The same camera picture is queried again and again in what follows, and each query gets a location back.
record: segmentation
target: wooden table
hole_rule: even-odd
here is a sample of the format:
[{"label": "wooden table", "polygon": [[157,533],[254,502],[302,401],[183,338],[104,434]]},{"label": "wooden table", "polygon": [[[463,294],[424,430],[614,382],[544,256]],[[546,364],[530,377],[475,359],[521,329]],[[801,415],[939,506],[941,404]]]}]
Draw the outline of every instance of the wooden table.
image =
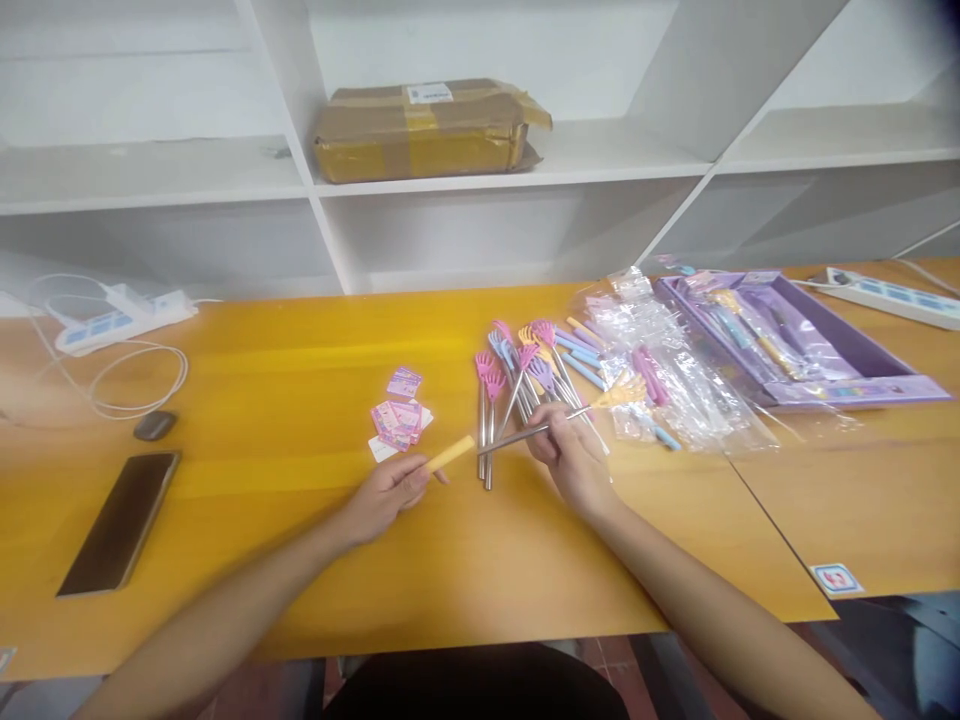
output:
[{"label": "wooden table", "polygon": [[[386,398],[398,365],[424,375],[418,399],[436,415],[423,452],[474,431],[472,357],[490,320],[517,327],[563,318],[576,289],[207,305],[155,338],[182,348],[191,362],[169,404],[180,423],[155,446],[134,440],[130,423],[0,429],[0,646],[19,648],[3,679],[112,670],[202,587],[341,502],[374,467],[369,410]],[[25,348],[29,335],[8,323],[3,337],[18,338],[6,352]],[[0,372],[8,402],[42,362],[31,352],[23,349],[20,362],[8,359]],[[124,391],[127,402],[149,399],[173,371],[159,356],[132,365],[105,388]],[[35,422],[87,417],[55,376],[30,397],[42,407]],[[725,459],[619,443],[601,427],[614,449],[618,490],[634,508],[784,621],[835,617]],[[183,462],[130,584],[54,599],[124,459],[156,447],[181,449]],[[632,577],[541,480],[523,446],[498,455],[495,471],[487,493],[472,459],[451,465],[449,487],[433,487],[384,538],[324,573],[259,654],[665,628]]]},{"label": "wooden table", "polygon": [[[960,261],[922,265],[960,286]],[[895,262],[844,267],[943,294]],[[820,269],[790,274],[806,278]],[[818,297],[960,397],[960,332]],[[862,423],[859,430],[825,434],[830,423],[822,418],[791,416],[787,421],[810,441],[800,444],[778,432],[782,450],[738,458],[737,472],[805,564],[845,564],[865,595],[960,589],[960,403],[853,417]]]}]

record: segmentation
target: power strip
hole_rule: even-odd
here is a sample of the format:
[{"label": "power strip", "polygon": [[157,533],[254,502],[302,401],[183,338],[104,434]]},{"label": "power strip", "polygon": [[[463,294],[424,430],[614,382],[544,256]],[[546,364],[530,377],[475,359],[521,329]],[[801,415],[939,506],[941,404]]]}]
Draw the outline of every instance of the power strip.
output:
[{"label": "power strip", "polygon": [[960,330],[960,302],[943,295],[913,290],[834,267],[826,268],[810,281],[819,283],[814,288],[826,295],[944,330]]},{"label": "power strip", "polygon": [[129,340],[164,325],[174,325],[189,320],[197,314],[197,308],[183,290],[174,290],[152,300],[145,300],[150,310],[138,313],[133,318],[120,310],[98,315],[82,323],[64,328],[54,343],[57,350],[66,355],[82,357],[94,350]]}]

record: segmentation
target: purple tray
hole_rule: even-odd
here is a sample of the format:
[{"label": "purple tray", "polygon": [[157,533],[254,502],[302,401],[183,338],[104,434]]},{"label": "purple tray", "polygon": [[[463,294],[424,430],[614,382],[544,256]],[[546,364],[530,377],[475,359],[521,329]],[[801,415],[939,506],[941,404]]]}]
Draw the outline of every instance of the purple tray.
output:
[{"label": "purple tray", "polygon": [[[718,273],[736,281],[748,273]],[[703,322],[700,314],[677,290],[684,278],[671,276],[657,281],[661,296],[672,300],[709,338],[708,354],[714,362],[731,370],[734,384],[755,401],[771,409],[815,410],[826,402],[838,408],[866,409],[903,403],[952,400],[952,396],[931,378],[918,375],[905,362],[888,352],[809,293],[790,282],[780,271],[750,273],[754,284],[764,282],[816,326],[862,378],[810,382],[764,382],[748,365],[738,360],[736,349],[726,337]]]}]

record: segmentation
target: smartphone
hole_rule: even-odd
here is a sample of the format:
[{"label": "smartphone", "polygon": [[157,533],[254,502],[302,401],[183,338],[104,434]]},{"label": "smartphone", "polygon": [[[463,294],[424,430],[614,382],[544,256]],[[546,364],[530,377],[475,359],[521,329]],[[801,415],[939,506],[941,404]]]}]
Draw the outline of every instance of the smartphone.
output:
[{"label": "smartphone", "polygon": [[127,583],[179,460],[177,452],[127,458],[57,597],[109,592]]}]

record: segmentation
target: black mouse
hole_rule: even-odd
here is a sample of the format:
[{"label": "black mouse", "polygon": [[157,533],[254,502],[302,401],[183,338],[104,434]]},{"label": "black mouse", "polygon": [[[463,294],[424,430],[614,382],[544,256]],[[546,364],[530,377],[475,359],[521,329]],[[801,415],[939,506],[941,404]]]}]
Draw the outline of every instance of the black mouse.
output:
[{"label": "black mouse", "polygon": [[176,424],[177,416],[166,410],[154,410],[144,415],[133,429],[133,436],[137,440],[153,442],[166,437],[170,429]]}]

